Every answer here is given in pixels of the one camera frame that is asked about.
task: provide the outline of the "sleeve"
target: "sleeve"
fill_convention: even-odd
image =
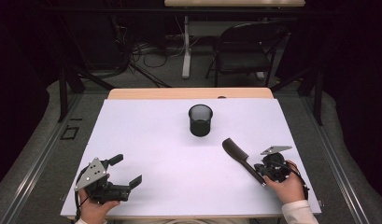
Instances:
[[[286,203],[282,207],[283,215],[289,224],[315,224],[318,223],[310,209],[307,200]]]
[[[88,224],[88,223],[83,221],[82,218],[80,218],[75,224]]]

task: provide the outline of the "chair leg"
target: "chair leg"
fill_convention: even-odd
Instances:
[[[210,75],[211,68],[213,67],[215,62],[215,57],[213,58],[213,61],[211,62],[210,66],[208,66],[207,74],[205,74],[205,78],[208,78]]]
[[[218,69],[215,70],[214,87],[218,86]]]
[[[269,85],[270,75],[272,74],[273,63],[275,62],[275,56],[276,56],[276,50],[273,50],[272,57],[270,58],[270,68],[269,68],[269,71],[267,72],[266,79],[265,79],[265,87],[268,87]]]

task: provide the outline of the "desk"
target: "desk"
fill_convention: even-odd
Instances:
[[[167,7],[303,7],[304,0],[164,0]],[[224,28],[219,24],[219,31]],[[184,36],[185,36],[185,55],[182,68],[182,77],[190,77],[191,68],[191,49],[190,49],[190,21],[185,16]]]
[[[196,104],[207,104],[214,111],[211,132],[202,138],[189,131],[188,110]],[[109,180],[127,185],[143,176],[129,201],[112,209],[108,218],[280,216],[276,194],[222,148],[228,137],[246,151],[251,165],[261,163],[260,153],[271,145],[292,146],[282,154],[298,164],[311,188],[312,211],[320,213],[278,101],[266,88],[113,90],[77,174],[95,157],[105,160],[121,153],[124,160],[108,168]],[[64,217],[75,215],[74,186],[64,203]]]

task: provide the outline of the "wooden table edge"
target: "wooden table edge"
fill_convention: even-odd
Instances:
[[[130,99],[214,99],[266,98],[274,99],[269,88],[144,88],[114,89],[108,100]]]

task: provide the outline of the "black curtain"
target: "black curtain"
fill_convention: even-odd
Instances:
[[[307,4],[344,18],[300,20],[276,75],[289,78],[322,57],[323,90],[336,101],[348,151],[382,196],[382,0]]]
[[[0,182],[42,119],[58,75],[27,7],[0,2]]]

